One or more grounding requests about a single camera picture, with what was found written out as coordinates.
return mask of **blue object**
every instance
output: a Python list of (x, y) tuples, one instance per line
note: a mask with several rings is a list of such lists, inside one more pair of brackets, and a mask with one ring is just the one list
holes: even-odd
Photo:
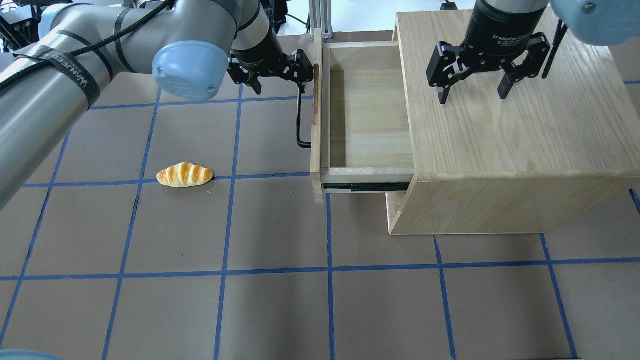
[(173, 95), (192, 101), (216, 96), (229, 66), (229, 55), (218, 46), (202, 41), (169, 44), (154, 56), (156, 83)]
[(0, 350), (0, 360), (62, 360), (59, 357), (32, 350)]
[(91, 5), (86, 3), (72, 3), (72, 4), (54, 4), (49, 6), (43, 13), (42, 18), (40, 19), (40, 24), (38, 25), (38, 36), (40, 40), (43, 37), (47, 36), (51, 32), (51, 26), (53, 26), (53, 21), (56, 19), (58, 14), (71, 6), (75, 5)]
[(638, 0), (551, 0), (573, 35), (589, 45), (621, 44), (640, 36)]

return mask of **cabinet top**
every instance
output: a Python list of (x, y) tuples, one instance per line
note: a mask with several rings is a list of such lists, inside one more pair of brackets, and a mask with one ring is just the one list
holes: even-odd
[[(416, 180), (640, 177), (640, 120), (609, 48), (571, 31), (547, 79), (525, 79), (500, 100), (504, 73), (474, 74), (440, 105), (426, 77), (431, 54), (438, 41), (460, 44), (470, 16), (397, 14)], [(548, 9), (537, 31), (551, 41), (556, 24)]]

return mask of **bread roll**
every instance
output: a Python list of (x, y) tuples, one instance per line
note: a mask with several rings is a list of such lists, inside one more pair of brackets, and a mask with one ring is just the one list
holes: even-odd
[(192, 163), (179, 163), (160, 171), (156, 179), (165, 186), (187, 188), (208, 183), (213, 179), (213, 172)]

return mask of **drawer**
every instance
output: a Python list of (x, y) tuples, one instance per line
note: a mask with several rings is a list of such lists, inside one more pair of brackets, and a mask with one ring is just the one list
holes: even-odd
[(316, 53), (316, 200), (324, 193), (406, 191), (413, 151), (398, 43), (320, 43)]

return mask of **wooden box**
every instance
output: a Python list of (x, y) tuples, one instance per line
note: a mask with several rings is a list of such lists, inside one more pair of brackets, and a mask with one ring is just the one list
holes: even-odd
[[(386, 192), (390, 234), (540, 233), (640, 184), (640, 120), (606, 47), (569, 33), (548, 79), (500, 100), (503, 73), (474, 74), (440, 105), (431, 53), (470, 16), (398, 13), (394, 41), (316, 43), (317, 201)], [(538, 31), (556, 23), (548, 9)]]

